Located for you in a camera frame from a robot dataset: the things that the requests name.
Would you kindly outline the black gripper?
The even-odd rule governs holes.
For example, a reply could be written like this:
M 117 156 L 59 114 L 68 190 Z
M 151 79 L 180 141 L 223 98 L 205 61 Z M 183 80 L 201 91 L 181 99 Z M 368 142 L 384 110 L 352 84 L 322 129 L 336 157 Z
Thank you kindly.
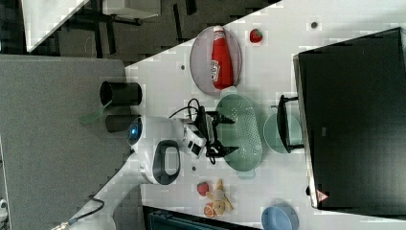
M 207 111 L 204 106 L 198 107 L 193 124 L 206 139 L 205 149 L 208 157 L 223 157 L 238 150 L 238 147 L 223 147 L 217 139 L 216 126 L 219 124 L 233 124 L 234 122 L 234 120 L 217 111 Z

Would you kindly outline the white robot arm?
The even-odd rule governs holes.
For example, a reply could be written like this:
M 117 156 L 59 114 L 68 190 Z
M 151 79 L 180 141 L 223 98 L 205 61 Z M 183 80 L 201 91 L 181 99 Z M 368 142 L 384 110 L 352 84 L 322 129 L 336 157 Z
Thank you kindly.
M 128 127 L 131 154 L 123 166 L 70 219 L 51 230 L 116 230 L 113 214 L 142 184 L 169 185 L 181 171 L 180 155 L 211 161 L 236 150 L 217 139 L 216 127 L 233 120 L 199 106 L 195 118 L 138 116 Z

